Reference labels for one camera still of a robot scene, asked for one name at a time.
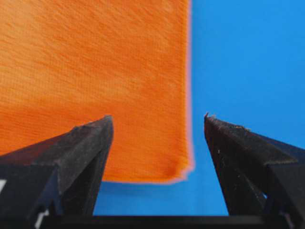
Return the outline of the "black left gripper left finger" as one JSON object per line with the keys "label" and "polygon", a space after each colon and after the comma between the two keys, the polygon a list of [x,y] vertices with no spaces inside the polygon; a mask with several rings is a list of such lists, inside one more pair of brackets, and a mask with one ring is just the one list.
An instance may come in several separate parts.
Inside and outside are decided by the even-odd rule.
{"label": "black left gripper left finger", "polygon": [[110,115],[0,158],[3,229],[79,229],[92,214],[113,139]]}

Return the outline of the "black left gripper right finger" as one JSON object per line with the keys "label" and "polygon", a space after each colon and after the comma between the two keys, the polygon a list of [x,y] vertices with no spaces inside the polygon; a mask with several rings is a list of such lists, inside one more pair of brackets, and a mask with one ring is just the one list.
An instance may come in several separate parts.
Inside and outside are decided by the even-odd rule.
{"label": "black left gripper right finger", "polygon": [[204,116],[204,137],[228,211],[205,217],[211,229],[302,229],[305,151]]}

